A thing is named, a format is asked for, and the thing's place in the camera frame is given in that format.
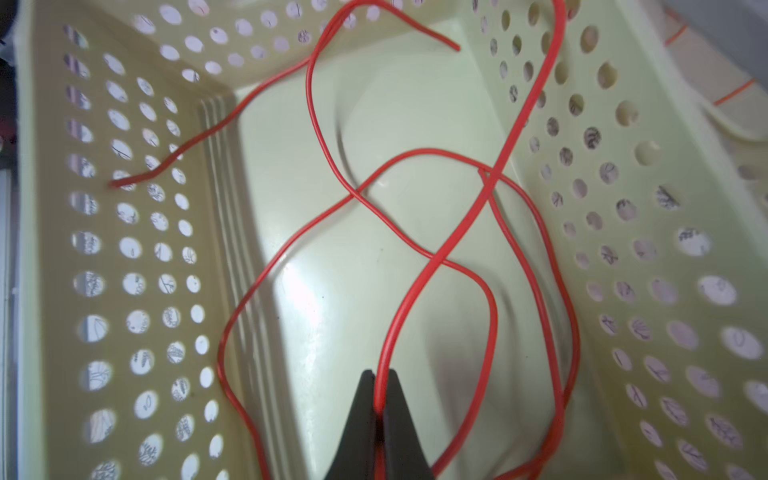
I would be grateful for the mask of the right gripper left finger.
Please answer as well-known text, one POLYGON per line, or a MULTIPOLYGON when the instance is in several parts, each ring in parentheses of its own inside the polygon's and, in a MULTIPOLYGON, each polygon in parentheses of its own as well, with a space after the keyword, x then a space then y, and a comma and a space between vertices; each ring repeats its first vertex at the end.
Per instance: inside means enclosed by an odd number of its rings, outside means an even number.
POLYGON ((374 373, 363 371, 326 480, 375 478, 377 416, 373 408, 374 384, 374 373))

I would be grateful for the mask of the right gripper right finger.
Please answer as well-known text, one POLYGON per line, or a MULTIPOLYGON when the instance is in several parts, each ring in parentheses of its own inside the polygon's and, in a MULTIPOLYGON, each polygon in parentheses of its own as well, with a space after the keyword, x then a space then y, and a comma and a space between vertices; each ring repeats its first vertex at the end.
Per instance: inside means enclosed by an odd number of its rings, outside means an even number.
POLYGON ((432 480, 399 376, 390 369, 382 413, 383 465, 387 480, 432 480))

